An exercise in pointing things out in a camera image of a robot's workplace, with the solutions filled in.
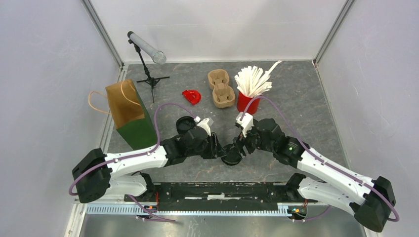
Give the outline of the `dark translucent cup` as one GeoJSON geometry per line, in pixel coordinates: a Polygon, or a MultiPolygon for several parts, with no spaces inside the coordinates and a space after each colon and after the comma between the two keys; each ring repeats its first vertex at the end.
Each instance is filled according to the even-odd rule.
{"type": "Polygon", "coordinates": [[[229,166],[234,166],[239,164],[243,157],[239,152],[239,149],[236,148],[233,144],[228,144],[224,147],[226,155],[221,158],[221,160],[229,166]]]}

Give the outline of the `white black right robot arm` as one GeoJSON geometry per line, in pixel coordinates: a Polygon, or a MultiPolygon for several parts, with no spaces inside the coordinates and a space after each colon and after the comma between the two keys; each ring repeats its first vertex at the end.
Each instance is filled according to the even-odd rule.
{"type": "Polygon", "coordinates": [[[238,163],[255,150],[265,151],[295,173],[287,182],[286,197],[316,200],[351,214],[365,228],[381,233],[396,204],[391,182],[358,174],[326,158],[308,144],[284,134],[274,119],[255,120],[240,113],[236,126],[242,131],[233,141],[229,159],[238,163]]]}

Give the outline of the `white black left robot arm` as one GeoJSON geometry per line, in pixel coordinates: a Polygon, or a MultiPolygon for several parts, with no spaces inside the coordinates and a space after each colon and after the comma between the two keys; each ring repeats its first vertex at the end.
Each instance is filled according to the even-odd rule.
{"type": "Polygon", "coordinates": [[[193,156],[215,159],[226,155],[216,133],[197,126],[161,141],[157,148],[115,154],[93,149],[73,168],[75,184],[71,188],[77,190],[75,195],[81,203],[109,195],[132,195],[150,201],[155,196],[150,177],[143,174],[135,178],[133,173],[180,164],[193,156]]]}

